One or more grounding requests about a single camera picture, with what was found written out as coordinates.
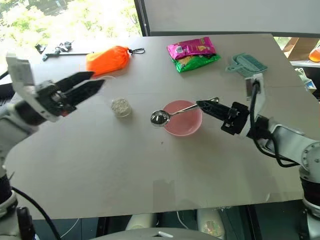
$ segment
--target pink bowl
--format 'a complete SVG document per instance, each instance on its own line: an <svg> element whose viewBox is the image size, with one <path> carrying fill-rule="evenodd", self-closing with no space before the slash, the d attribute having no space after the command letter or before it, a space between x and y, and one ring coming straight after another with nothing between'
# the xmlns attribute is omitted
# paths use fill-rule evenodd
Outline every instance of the pink bowl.
<svg viewBox="0 0 320 240"><path fill-rule="evenodd" d="M181 109L185 109L194 103L185 100L177 100L168 103L163 110L172 114ZM201 109L195 109L180 113L170 118L170 121L164 126L164 129L174 136L188 136L195 133L202 123Z"/></svg>

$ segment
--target orange pouch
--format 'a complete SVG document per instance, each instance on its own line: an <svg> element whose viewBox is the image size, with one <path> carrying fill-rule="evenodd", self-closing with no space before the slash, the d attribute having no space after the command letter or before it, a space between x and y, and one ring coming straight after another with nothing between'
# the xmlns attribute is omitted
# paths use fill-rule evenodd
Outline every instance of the orange pouch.
<svg viewBox="0 0 320 240"><path fill-rule="evenodd" d="M107 51L90 53L86 55L86 70L94 72L93 76L97 77L102 74L123 69L130 59L128 51L131 54L134 54L136 53L136 50L131 50L128 47L123 46L114 46Z"/></svg>

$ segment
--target silver spoon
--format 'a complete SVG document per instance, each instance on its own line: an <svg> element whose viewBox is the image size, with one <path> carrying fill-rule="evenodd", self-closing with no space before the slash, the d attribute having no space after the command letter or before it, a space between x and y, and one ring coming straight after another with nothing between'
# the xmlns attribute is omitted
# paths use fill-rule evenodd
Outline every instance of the silver spoon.
<svg viewBox="0 0 320 240"><path fill-rule="evenodd" d="M211 99L209 99L209 101L219 103L219 98L218 97L211 98ZM198 108L199 108L199 106L197 104L195 104L192 106L188 106L184 109L181 109L179 111L176 111L175 113L172 113L172 114L170 114L164 110L157 110L151 114L150 120L151 120L151 123L153 126L155 126L157 128L161 128L170 121L170 118L172 118L172 116L177 115L177 114L182 114L182 113L185 113L185 112L188 112L188 111L191 111L194 109L198 109Z"/></svg>

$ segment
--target trees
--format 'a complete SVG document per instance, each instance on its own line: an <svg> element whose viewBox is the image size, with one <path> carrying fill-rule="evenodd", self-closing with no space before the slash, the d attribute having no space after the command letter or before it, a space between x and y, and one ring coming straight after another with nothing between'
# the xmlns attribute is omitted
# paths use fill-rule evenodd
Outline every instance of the trees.
<svg viewBox="0 0 320 240"><path fill-rule="evenodd" d="M134 0L0 0L0 65L10 49L118 36L141 36Z"/></svg>

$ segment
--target white table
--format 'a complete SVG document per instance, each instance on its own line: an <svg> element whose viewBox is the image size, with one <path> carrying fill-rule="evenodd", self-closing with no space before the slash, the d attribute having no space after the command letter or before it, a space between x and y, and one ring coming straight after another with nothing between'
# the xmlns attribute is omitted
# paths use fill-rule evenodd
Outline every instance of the white table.
<svg viewBox="0 0 320 240"><path fill-rule="evenodd" d="M56 123L17 145L7 158L12 184L36 199L53 219L258 204L300 199L298 168L281 168L258 152L251 139L220 129L203 116L190 137L174 137L150 124L150 115L173 100L220 97L221 103L246 101L245 82L226 73L232 55L246 52L269 67L264 74L262 114L319 138L319 104L308 93L269 34L211 35L221 59L178 73L166 46L200 36L143 37L117 45L144 47L129 66L111 75L97 95ZM96 49L105 45L95 44ZM32 66L37 82L56 81L85 70L84 56L50 58ZM111 99L125 97L126 119L114 117ZM40 214L30 207L35 219Z"/></svg>

